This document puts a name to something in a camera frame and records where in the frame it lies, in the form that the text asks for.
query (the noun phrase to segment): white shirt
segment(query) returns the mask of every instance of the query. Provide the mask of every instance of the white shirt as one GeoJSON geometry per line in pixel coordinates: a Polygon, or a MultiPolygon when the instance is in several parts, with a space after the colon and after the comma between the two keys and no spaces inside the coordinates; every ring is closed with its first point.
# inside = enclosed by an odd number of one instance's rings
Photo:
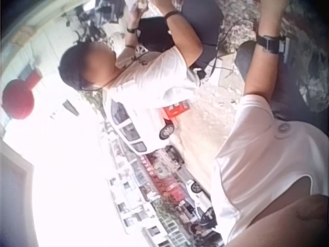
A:
{"type": "Polygon", "coordinates": [[[189,99],[199,85],[197,74],[187,68],[177,47],[164,53],[147,52],[136,61],[134,57],[132,49],[118,57],[116,66],[125,71],[108,90],[116,102],[163,108],[189,99]]]}
{"type": "Polygon", "coordinates": [[[225,244],[302,177],[328,195],[328,138],[312,125],[275,120],[260,96],[242,98],[214,164],[212,203],[225,244]]]}

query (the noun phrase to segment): car window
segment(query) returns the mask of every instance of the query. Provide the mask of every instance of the car window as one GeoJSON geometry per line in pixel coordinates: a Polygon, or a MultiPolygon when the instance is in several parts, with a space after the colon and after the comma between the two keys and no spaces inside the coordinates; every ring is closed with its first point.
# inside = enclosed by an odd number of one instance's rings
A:
{"type": "Polygon", "coordinates": [[[140,153],[146,152],[148,150],[143,142],[132,144],[132,146],[137,152],[140,153]]]}
{"type": "Polygon", "coordinates": [[[140,139],[140,136],[132,123],[121,128],[120,131],[129,142],[140,139]]]}
{"type": "Polygon", "coordinates": [[[129,119],[129,115],[123,104],[112,100],[112,119],[116,125],[119,125],[129,119]]]}

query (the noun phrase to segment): black bracelet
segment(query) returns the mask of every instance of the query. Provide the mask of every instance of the black bracelet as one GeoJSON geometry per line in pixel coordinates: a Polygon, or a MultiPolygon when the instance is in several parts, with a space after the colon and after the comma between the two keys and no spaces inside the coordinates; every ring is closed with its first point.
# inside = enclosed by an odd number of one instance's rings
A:
{"type": "Polygon", "coordinates": [[[167,21],[167,19],[169,17],[171,17],[172,15],[175,15],[175,14],[180,14],[180,12],[178,10],[170,11],[164,16],[164,20],[167,21]]]}
{"type": "Polygon", "coordinates": [[[135,34],[137,32],[137,28],[127,28],[127,32],[131,34],[135,34]]]}

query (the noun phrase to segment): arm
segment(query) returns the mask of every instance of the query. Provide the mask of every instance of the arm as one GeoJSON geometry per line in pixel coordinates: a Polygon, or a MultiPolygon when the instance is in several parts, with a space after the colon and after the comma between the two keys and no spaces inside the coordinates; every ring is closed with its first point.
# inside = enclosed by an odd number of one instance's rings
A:
{"type": "MultiPolygon", "coordinates": [[[[280,35],[280,22],[289,0],[262,0],[260,36],[280,35]]],[[[277,80],[279,56],[270,54],[256,45],[250,70],[247,75],[244,95],[259,95],[270,101],[277,80]]]]}
{"type": "MultiPolygon", "coordinates": [[[[143,14],[148,11],[148,8],[145,9],[139,9],[137,2],[133,5],[131,9],[131,16],[128,21],[127,28],[128,29],[136,29],[139,26],[139,21],[143,14]]],[[[127,33],[125,36],[125,45],[128,49],[136,49],[136,46],[138,45],[138,37],[137,33],[127,33]]]]}
{"type": "MultiPolygon", "coordinates": [[[[176,10],[171,0],[153,0],[163,16],[176,10]]],[[[199,37],[183,16],[172,15],[167,20],[174,43],[182,54],[187,67],[190,67],[202,54],[203,48],[199,37]]]]}

